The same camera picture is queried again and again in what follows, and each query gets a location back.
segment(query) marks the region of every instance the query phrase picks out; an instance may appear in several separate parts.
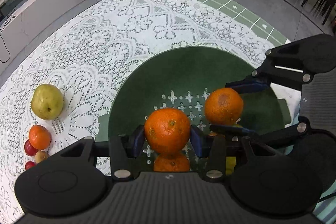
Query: table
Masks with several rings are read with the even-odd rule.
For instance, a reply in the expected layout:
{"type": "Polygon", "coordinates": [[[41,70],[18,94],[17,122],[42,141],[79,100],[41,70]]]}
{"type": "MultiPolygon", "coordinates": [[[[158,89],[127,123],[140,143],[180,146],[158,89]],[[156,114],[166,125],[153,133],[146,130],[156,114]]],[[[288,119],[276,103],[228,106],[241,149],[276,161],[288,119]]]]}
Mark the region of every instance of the table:
{"type": "MultiPolygon", "coordinates": [[[[95,137],[98,118],[108,114],[118,89],[137,66],[159,52],[188,45],[231,52],[253,67],[274,47],[196,0],[103,0],[34,50],[0,88],[0,223],[13,223],[22,214],[14,184],[31,160],[24,143],[32,125],[41,124],[52,134],[50,155],[82,137],[95,137]],[[41,83],[54,84],[64,94],[64,109],[54,121],[31,111],[33,92],[41,83]]],[[[281,91],[289,94],[294,110],[300,93],[281,91]]],[[[107,158],[97,159],[106,175],[109,166],[107,158]]]]}

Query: pear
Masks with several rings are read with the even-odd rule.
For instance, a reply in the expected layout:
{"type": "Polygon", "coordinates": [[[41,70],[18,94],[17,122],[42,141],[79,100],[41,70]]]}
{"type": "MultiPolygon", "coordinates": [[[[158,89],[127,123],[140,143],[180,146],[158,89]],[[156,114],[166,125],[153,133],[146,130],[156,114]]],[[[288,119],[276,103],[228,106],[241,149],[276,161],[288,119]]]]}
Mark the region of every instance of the pear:
{"type": "Polygon", "coordinates": [[[56,119],[63,109],[63,94],[54,85],[41,84],[34,91],[31,110],[43,120],[56,119]]]}

